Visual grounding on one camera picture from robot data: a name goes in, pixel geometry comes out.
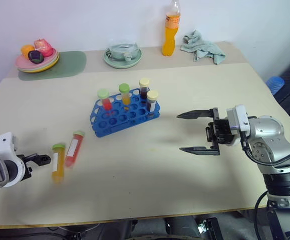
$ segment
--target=test tube rack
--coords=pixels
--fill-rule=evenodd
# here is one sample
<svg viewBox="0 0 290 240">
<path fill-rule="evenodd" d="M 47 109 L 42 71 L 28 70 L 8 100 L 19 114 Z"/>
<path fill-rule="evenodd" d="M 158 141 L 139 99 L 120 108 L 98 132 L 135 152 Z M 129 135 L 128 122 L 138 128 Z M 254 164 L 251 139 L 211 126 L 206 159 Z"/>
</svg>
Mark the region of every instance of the test tube rack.
<svg viewBox="0 0 290 240">
<path fill-rule="evenodd" d="M 120 94 L 110 96 L 113 108 L 109 111 L 104 110 L 100 99 L 95 102 L 90 123 L 97 137 L 101 138 L 159 117 L 159 104 L 156 102 L 155 111 L 149 112 L 146 109 L 147 100 L 140 98 L 139 88 L 130 90 L 129 96 L 130 104 L 127 106 L 123 105 Z"/>
</svg>

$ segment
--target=test tube cap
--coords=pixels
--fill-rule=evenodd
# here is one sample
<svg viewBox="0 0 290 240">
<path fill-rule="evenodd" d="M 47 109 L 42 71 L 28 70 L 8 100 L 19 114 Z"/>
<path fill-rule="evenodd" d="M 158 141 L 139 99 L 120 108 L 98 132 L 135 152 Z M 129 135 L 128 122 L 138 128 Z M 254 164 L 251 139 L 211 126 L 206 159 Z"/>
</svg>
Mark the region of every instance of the test tube cap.
<svg viewBox="0 0 290 240">
<path fill-rule="evenodd" d="M 121 92 L 122 94 L 128 93 L 130 90 L 129 85 L 126 83 L 122 83 L 119 85 L 119 92 Z"/>
<path fill-rule="evenodd" d="M 150 79 L 143 77 L 139 80 L 139 86 L 142 88 L 148 87 L 150 83 Z"/>
<path fill-rule="evenodd" d="M 148 93 L 147 93 L 147 98 L 148 98 L 149 100 L 152 100 L 152 101 L 157 100 L 157 98 L 158 98 L 158 92 L 155 91 L 155 90 L 150 90 L 150 91 L 148 91 Z"/>
<path fill-rule="evenodd" d="M 57 149 L 57 148 L 65 149 L 66 146 L 64 144 L 61 144 L 61 143 L 53 145 L 53 149 Z"/>
<path fill-rule="evenodd" d="M 107 99 L 109 97 L 109 92 L 107 89 L 99 89 L 97 95 L 100 99 Z"/>
<path fill-rule="evenodd" d="M 73 133 L 73 135 L 80 135 L 80 136 L 84 137 L 85 136 L 85 133 L 83 131 L 75 131 Z"/>
</svg>

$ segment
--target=beige tabletop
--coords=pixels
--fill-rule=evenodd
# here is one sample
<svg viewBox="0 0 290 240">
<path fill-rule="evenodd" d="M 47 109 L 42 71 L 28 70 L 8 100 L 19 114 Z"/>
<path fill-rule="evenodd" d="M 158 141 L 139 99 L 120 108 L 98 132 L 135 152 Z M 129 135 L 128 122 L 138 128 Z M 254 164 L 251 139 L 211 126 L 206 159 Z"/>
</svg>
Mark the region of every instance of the beige tabletop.
<svg viewBox="0 0 290 240">
<path fill-rule="evenodd" d="M 79 75 L 21 81 L 16 71 L 0 84 L 0 134 L 19 139 L 18 154 L 52 154 L 53 144 L 70 144 L 72 132 L 86 133 L 73 169 L 61 185 L 51 180 L 52 166 L 33 167 L 33 176 L 0 189 L 0 228 L 99 223 L 127 218 L 179 216 L 247 209 L 265 191 L 256 164 L 239 145 L 220 146 L 220 156 L 196 156 L 179 147 L 209 146 L 205 127 L 210 118 L 177 119 L 194 109 L 244 104 L 251 116 L 279 119 L 290 142 L 290 117 L 241 53 L 231 44 L 219 46 L 228 57 L 192 62 L 176 51 L 162 57 L 144 48 L 133 68 L 117 70 L 87 52 Z M 89 121 L 97 90 L 118 91 L 120 83 L 138 87 L 151 78 L 159 91 L 160 117 L 98 138 Z"/>
</svg>

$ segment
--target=towel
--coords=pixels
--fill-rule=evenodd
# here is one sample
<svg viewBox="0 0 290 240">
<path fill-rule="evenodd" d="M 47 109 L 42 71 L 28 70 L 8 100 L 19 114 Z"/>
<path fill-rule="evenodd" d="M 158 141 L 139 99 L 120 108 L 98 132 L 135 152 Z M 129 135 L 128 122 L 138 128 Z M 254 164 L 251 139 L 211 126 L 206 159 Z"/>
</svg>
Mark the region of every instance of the towel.
<svg viewBox="0 0 290 240">
<path fill-rule="evenodd" d="M 180 50 L 195 53 L 194 62 L 201 58 L 208 57 L 214 59 L 214 64 L 220 64 L 226 57 L 226 54 L 214 43 L 202 39 L 199 31 L 184 36 L 184 44 Z"/>
</svg>

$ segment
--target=green mat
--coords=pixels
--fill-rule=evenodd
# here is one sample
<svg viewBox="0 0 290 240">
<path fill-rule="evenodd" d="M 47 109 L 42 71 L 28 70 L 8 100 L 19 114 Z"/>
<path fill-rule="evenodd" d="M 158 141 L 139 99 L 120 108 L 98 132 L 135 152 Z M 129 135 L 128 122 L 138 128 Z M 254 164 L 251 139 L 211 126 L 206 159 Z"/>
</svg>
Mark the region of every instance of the green mat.
<svg viewBox="0 0 290 240">
<path fill-rule="evenodd" d="M 19 71 L 18 77 L 23 81 L 72 77 L 81 73 L 86 66 L 83 51 L 62 51 L 58 62 L 50 69 L 37 73 Z"/>
</svg>

